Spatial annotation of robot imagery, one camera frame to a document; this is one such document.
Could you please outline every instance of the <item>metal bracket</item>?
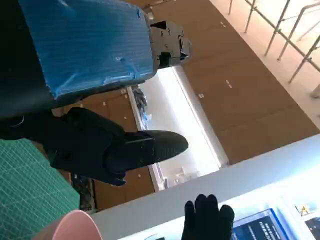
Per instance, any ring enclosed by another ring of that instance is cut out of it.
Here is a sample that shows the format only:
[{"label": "metal bracket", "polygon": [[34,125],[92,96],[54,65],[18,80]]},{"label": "metal bracket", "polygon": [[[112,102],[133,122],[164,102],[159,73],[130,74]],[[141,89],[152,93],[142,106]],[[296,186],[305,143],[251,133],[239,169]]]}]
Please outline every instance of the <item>metal bracket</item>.
[{"label": "metal bracket", "polygon": [[183,28],[170,21],[150,24],[151,43],[158,69],[179,65],[191,57],[191,42]]}]

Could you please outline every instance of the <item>wooden wall panel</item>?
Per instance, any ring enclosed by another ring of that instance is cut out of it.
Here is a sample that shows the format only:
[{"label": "wooden wall panel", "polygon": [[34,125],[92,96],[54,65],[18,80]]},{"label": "wooden wall panel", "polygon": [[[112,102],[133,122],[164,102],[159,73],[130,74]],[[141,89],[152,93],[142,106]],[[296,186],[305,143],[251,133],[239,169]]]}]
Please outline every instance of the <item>wooden wall panel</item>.
[{"label": "wooden wall panel", "polygon": [[231,164],[318,134],[319,130],[209,0],[153,8],[181,24],[192,42],[183,65]]}]

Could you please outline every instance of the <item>wooden cabinet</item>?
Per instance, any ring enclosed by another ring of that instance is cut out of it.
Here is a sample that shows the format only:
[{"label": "wooden cabinet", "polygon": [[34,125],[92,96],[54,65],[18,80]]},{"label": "wooden cabinet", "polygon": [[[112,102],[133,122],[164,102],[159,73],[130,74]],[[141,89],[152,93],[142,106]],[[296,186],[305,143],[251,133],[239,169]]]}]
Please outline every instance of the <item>wooden cabinet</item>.
[{"label": "wooden cabinet", "polygon": [[[126,91],[117,90],[92,95],[64,107],[64,112],[67,113],[72,107],[89,109],[123,126],[127,132],[138,130]],[[147,167],[127,172],[125,180],[127,183],[121,187],[94,180],[95,203],[98,211],[126,203],[155,191]]]},{"label": "wooden cabinet", "polygon": [[210,0],[152,10],[155,19],[182,25],[190,39],[192,57],[183,69],[230,164],[319,133]]}]

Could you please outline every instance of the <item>white counter edge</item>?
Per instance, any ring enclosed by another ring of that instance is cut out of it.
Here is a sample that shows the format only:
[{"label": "white counter edge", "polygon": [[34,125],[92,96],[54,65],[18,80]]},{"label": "white counter edge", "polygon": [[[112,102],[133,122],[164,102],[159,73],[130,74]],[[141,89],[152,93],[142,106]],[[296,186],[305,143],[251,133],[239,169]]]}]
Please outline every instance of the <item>white counter edge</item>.
[{"label": "white counter edge", "polygon": [[320,134],[222,168],[177,186],[95,213],[103,239],[123,237],[184,215],[184,204],[198,194],[220,202],[319,167]]}]

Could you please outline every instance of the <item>black mechanical part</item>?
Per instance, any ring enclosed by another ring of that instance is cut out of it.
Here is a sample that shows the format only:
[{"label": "black mechanical part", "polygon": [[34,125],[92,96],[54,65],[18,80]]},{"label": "black mechanical part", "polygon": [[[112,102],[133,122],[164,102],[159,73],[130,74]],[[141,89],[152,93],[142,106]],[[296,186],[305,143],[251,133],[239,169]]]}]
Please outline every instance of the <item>black mechanical part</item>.
[{"label": "black mechanical part", "polygon": [[188,148],[187,140],[177,133],[125,132],[120,125],[81,107],[62,117],[49,110],[0,121],[0,138],[38,142],[53,168],[114,186],[126,183],[126,171],[167,160]]}]

